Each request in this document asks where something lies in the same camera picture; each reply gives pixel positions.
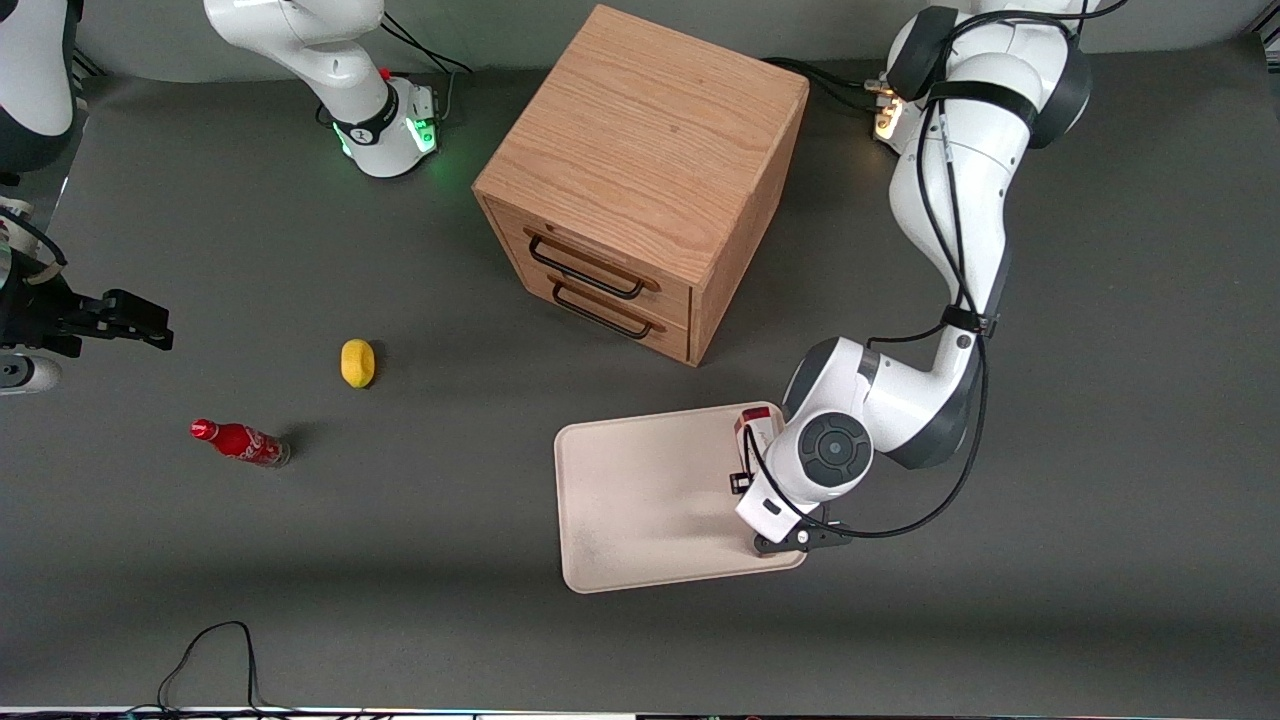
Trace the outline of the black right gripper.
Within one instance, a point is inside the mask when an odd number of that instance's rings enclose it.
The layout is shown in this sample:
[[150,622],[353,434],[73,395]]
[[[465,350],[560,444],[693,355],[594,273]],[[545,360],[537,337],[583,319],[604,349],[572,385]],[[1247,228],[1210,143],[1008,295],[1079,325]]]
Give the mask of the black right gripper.
[[5,350],[42,348],[78,357],[84,338],[133,340],[161,351],[173,348],[174,333],[168,329],[165,307],[124,290],[109,290],[101,297],[97,323],[84,310],[88,299],[70,290],[60,268],[37,269],[29,275],[10,268],[4,273],[1,296]]

